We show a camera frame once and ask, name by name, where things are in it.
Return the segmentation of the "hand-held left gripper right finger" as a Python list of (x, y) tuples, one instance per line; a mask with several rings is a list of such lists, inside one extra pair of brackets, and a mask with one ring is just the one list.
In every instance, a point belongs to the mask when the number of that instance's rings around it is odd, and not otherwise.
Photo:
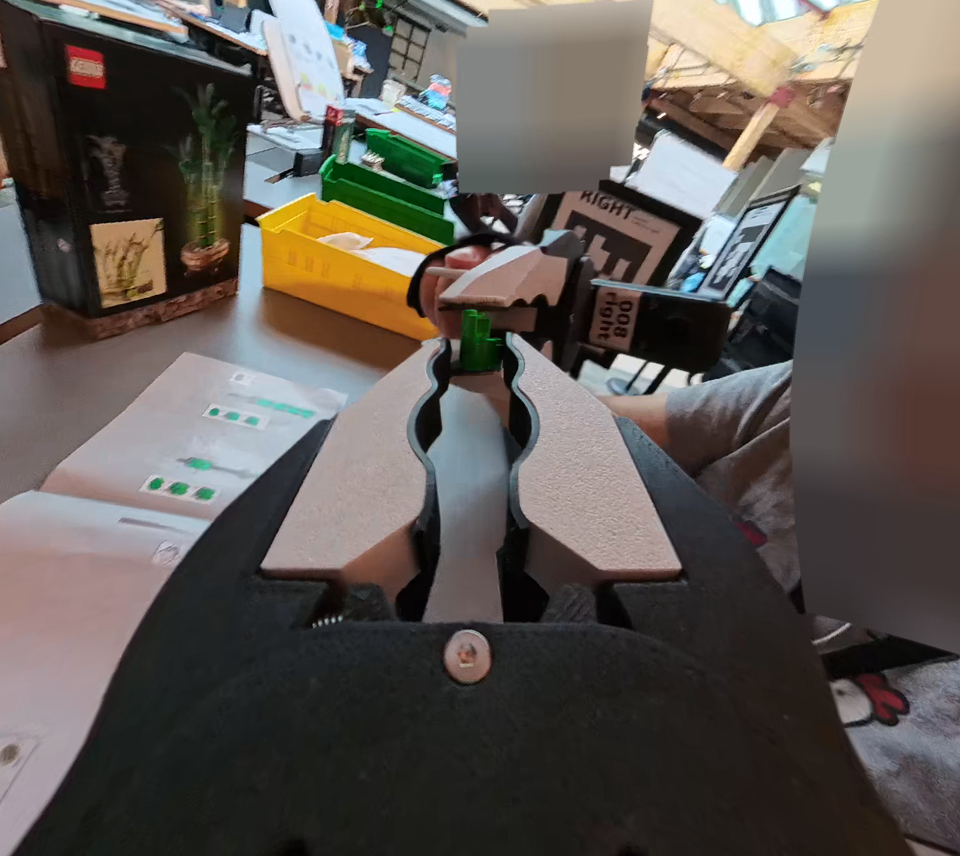
[(564, 586), (667, 583), (683, 572), (617, 419), (509, 335), (509, 577)]

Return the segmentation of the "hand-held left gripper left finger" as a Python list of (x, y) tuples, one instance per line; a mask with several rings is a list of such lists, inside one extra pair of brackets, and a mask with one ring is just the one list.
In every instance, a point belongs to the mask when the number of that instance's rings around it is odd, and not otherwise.
[(333, 421), (261, 563), (272, 578), (428, 590), (439, 560), (429, 450), (443, 421), (451, 344), (426, 341)]

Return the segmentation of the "green toy brick piece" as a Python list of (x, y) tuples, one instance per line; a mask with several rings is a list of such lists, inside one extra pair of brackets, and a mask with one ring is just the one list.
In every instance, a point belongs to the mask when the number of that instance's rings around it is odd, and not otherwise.
[(459, 366), (464, 374), (495, 373), (502, 365), (502, 337), (494, 334), (493, 320), (481, 310), (464, 310), (461, 316)]

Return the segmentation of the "dark desk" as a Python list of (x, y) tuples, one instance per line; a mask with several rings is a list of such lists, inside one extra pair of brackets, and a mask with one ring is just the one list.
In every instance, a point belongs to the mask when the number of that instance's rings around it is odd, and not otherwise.
[(105, 340), (49, 315), (1, 348), (1, 498), (38, 488), (182, 353), (359, 398), (420, 343), (262, 286), (245, 224), (238, 293)]

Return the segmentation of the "person's right hand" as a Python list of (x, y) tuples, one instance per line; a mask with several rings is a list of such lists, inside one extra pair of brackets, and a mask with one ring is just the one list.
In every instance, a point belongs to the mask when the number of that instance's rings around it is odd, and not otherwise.
[(494, 249), (490, 247), (471, 245), (424, 261), (423, 273), (418, 280), (418, 303), (421, 315), (440, 336), (457, 340), (462, 330), (462, 312), (445, 310), (441, 306), (441, 295), (460, 275), (486, 262), (493, 253)]

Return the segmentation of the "black chair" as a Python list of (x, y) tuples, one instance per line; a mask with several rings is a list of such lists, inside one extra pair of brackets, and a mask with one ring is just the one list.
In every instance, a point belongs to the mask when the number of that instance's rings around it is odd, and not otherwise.
[(721, 358), (725, 375), (791, 361), (802, 282), (773, 267), (751, 285)]

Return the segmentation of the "black framed sign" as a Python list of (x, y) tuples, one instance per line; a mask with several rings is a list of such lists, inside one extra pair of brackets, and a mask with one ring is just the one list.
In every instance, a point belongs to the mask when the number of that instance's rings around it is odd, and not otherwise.
[(694, 294), (726, 301), (745, 279), (766, 239), (801, 191), (800, 185), (751, 201), (719, 250)]

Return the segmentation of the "person's grey shirt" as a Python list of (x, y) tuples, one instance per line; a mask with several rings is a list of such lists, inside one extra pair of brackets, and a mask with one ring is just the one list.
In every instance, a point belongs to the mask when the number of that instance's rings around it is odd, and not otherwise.
[(793, 362), (737, 372), (665, 396), (671, 458), (760, 536), (787, 592), (800, 584), (790, 412)]

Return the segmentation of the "large green plastic bin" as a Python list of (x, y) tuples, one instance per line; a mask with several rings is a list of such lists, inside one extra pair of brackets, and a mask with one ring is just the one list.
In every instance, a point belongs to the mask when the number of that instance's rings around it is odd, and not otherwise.
[(319, 171), (320, 197), (341, 202), (362, 213), (438, 242), (454, 242), (454, 222), (446, 201), (433, 190), (353, 163), (326, 159)]

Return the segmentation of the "small green plastic bin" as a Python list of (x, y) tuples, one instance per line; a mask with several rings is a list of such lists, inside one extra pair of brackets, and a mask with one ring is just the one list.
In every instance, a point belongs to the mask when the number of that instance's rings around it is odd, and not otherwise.
[(453, 163), (402, 135), (389, 130), (366, 129), (367, 151), (381, 159), (381, 168), (417, 187), (435, 190), (453, 179)]

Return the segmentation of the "whiteboard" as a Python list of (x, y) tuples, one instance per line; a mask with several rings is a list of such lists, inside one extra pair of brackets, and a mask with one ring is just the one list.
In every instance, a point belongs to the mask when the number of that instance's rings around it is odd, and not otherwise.
[(654, 136), (647, 155), (626, 184), (645, 195), (673, 205), (705, 205), (711, 209), (738, 175), (722, 160), (674, 134)]

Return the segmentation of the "small red green box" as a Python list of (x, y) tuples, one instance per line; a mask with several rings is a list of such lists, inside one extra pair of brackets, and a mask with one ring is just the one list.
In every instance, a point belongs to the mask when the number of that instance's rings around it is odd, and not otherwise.
[(333, 159), (339, 164), (350, 160), (354, 139), (355, 110), (329, 103), (323, 118), (320, 142), (320, 164)]

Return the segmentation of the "black bar device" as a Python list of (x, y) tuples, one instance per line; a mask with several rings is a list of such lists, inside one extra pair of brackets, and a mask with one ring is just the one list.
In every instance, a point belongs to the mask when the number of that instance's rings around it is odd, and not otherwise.
[(275, 185), (287, 179), (300, 179), (318, 176), (325, 161), (325, 155), (321, 150), (296, 152), (293, 157), (293, 164), (287, 169), (275, 173), (265, 179), (270, 185)]

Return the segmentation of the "white poster board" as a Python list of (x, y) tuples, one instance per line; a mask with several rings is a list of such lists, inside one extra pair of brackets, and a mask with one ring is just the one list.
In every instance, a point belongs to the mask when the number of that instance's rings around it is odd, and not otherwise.
[(340, 65), (316, 0), (268, 0), (262, 23), (270, 67), (286, 115), (297, 122), (324, 121), (345, 99)]

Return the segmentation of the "grey printed rug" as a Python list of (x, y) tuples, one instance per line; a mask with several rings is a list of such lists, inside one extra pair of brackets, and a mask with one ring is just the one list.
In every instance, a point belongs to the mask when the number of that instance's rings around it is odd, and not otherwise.
[(958, 654), (810, 619), (837, 714), (908, 838), (958, 854)]

